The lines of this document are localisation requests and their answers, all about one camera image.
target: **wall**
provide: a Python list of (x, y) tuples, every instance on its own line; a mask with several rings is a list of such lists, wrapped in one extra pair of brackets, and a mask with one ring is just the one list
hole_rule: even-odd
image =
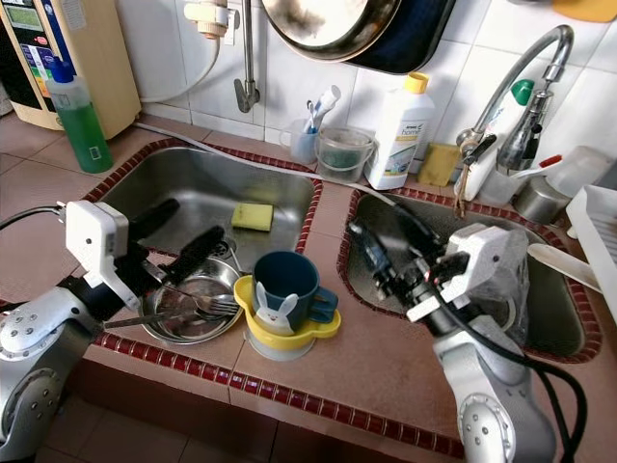
[[(140, 92), (161, 95), (191, 81), (211, 56), (211, 43), (183, 14), (183, 0), (117, 0), (125, 39)], [(229, 0), (238, 10), (239, 2)], [(383, 92), (404, 76), (345, 64), (312, 62), (279, 38), (258, 0), (253, 0), (255, 80), (261, 102), (249, 114), (237, 109), (233, 79), (244, 80), (242, 31), (235, 45), (222, 45), (212, 73), (189, 95), (146, 105), (154, 115), (277, 143), (280, 130), (306, 116), (306, 101), (332, 84), (343, 98), (326, 119), (374, 129)], [(562, 81), (552, 87), (548, 127), (539, 159), (587, 145), (617, 158), (617, 21), (581, 22), (550, 6), (514, 5), (507, 0), (458, 0), (432, 60), (428, 93), (437, 115), (431, 139), (453, 143), (473, 126), (507, 70), (534, 41), (558, 24), (570, 24), (575, 46)], [(523, 77), (539, 81), (554, 46)]]

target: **bunny cup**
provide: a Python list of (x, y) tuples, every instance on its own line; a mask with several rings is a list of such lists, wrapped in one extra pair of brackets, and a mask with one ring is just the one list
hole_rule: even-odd
[(253, 278), (255, 321), (266, 331), (293, 335), (307, 319), (330, 323), (338, 297), (319, 286), (314, 264), (297, 253), (277, 251), (257, 261)]

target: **yellow bottle cap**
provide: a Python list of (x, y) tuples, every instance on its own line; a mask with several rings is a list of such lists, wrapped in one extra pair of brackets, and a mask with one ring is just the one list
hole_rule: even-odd
[(405, 79), (405, 90), (412, 94), (423, 94), (428, 85), (428, 75), (421, 72), (410, 72)]

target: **white hose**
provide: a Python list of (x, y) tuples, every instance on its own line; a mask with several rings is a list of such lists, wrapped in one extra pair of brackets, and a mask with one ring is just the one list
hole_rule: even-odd
[(297, 177), (313, 178), (315, 180), (322, 180), (322, 181), (328, 181), (330, 183), (336, 183), (337, 185), (343, 185), (343, 186), (347, 186), (349, 188), (355, 188), (357, 190), (363, 191), (364, 193), (368, 193), (369, 195), (374, 196), (378, 200), (383, 201), (387, 205), (391, 205), (391, 206), (395, 206), (396, 205), (396, 203), (393, 200), (387, 198), (386, 196), (382, 195), (381, 193), (377, 193), (372, 188), (364, 186), (364, 185), (360, 185), (358, 183), (343, 183), (343, 182), (340, 182), (340, 181), (334, 181), (334, 180), (330, 180), (328, 178), (323, 178), (323, 177), (319, 176), (318, 174), (314, 174), (313, 172), (292, 171), (292, 170), (289, 170), (289, 169), (284, 169), (282, 167), (269, 166), (267, 164), (261, 164), (261, 163), (258, 163), (258, 162), (248, 161), (246, 159), (242, 159), (240, 157), (236, 157), (236, 156), (232, 156), (231, 154), (227, 154), (226, 152), (222, 152), (220, 150), (215, 150), (214, 148), (209, 147), (208, 145), (206, 145), (204, 143), (198, 142), (197, 140), (193, 140), (192, 138), (189, 138), (189, 137), (185, 137), (184, 135), (180, 135), (179, 133), (171, 132), (170, 130), (165, 130), (164, 128), (153, 127), (151, 125), (146, 125), (145, 123), (133, 123), (133, 125), (135, 127), (142, 128), (144, 130), (149, 130), (150, 132), (160, 133), (161, 135), (166, 135), (168, 137), (177, 138), (178, 140), (186, 142), (189, 145), (197, 147), (197, 148), (199, 148), (201, 150), (212, 152), (214, 154), (218, 154), (220, 156), (223, 156), (226, 159), (230, 159), (232, 161), (239, 162), (240, 164), (246, 164), (248, 166), (258, 167), (259, 169), (265, 169), (266, 171), (280, 172), (282, 174), (291, 174), (291, 175), (297, 176)]
[(203, 79), (205, 79), (205, 77), (210, 73), (210, 71), (212, 70), (212, 68), (214, 68), (214, 65), (216, 64), (216, 60), (219, 58), (219, 51), (221, 50), (221, 41), (219, 39), (212, 39), (212, 40), (214, 41), (214, 50), (213, 50), (214, 56), (212, 58), (212, 62), (210, 63), (209, 66), (206, 66), (205, 68), (203, 68), (203, 70), (201, 71), (201, 74), (198, 75), (197, 79), (192, 84), (187, 85), (182, 90), (178, 90), (169, 95), (140, 96), (139, 99), (142, 101), (142, 103), (159, 103), (161, 101), (167, 101), (168, 99), (177, 98), (193, 90), (193, 88), (197, 86)]

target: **double sink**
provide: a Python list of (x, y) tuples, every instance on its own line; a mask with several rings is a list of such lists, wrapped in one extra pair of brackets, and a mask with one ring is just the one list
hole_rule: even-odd
[[(314, 191), (307, 178), (259, 169), (200, 150), (167, 148), (149, 155), (101, 200), (131, 219), (166, 199), (176, 198), (180, 210), (142, 244), (177, 254), (197, 235), (221, 225), (226, 230), (226, 245), (218, 256), (232, 264), (227, 249), (231, 247), (243, 270), (251, 271), (260, 256), (295, 249)], [(530, 243), (544, 242), (533, 231), (504, 218), (468, 213), (461, 221), (453, 217), (449, 207), (410, 198), (395, 199), (444, 237), (480, 222), (506, 230), (524, 230)], [(272, 230), (264, 233), (232, 228), (231, 215), (238, 203), (273, 204)], [(407, 244), (393, 211), (379, 200), (365, 196), (359, 202), (357, 216), (381, 236), (393, 263), (403, 266), (408, 258)], [(533, 258), (528, 258), (528, 269), (526, 345), (558, 357), (576, 354), (584, 344), (584, 332), (564, 278)], [(403, 313), (395, 301), (379, 301), (371, 275), (353, 245), (346, 270), (349, 283), (364, 301)]]

